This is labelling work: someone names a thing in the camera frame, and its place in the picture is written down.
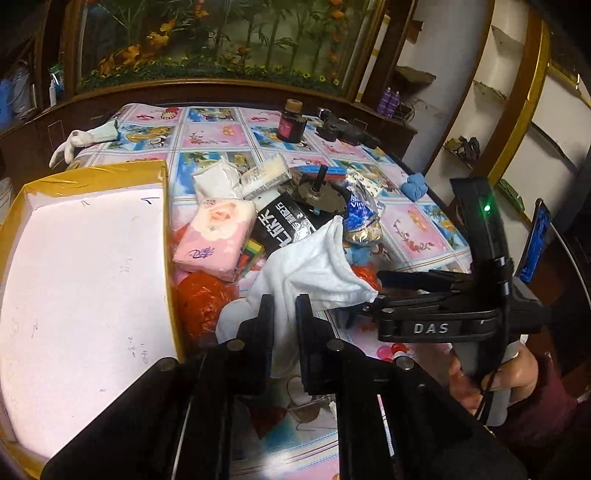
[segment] red sleeve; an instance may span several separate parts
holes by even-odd
[[[552,361],[546,357],[537,357],[537,360],[539,373],[534,392],[510,406],[506,422],[493,429],[496,436],[524,463],[532,478],[553,457],[579,405],[565,392]]]

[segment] phone screen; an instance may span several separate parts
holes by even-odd
[[[534,226],[517,269],[517,276],[526,284],[534,276],[535,268],[544,249],[544,238],[551,220],[548,207],[542,199],[538,199],[535,203]]]

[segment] white foam board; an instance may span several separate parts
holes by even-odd
[[[0,382],[17,440],[50,458],[153,363],[177,356],[162,188],[31,197],[0,312]]]

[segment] bolt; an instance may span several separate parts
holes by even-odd
[[[161,372],[170,372],[177,366],[177,363],[174,358],[161,358],[158,360],[157,365],[158,370]]]
[[[338,338],[331,338],[328,342],[326,342],[326,346],[333,352],[340,352],[343,348],[345,348],[345,343]]]
[[[234,338],[226,344],[226,348],[231,352],[239,352],[245,347],[244,342],[239,338]]]
[[[402,370],[410,370],[414,367],[414,360],[406,355],[401,355],[395,360],[396,366]]]

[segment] aquarium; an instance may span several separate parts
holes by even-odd
[[[383,0],[86,0],[77,90],[221,77],[340,95]]]

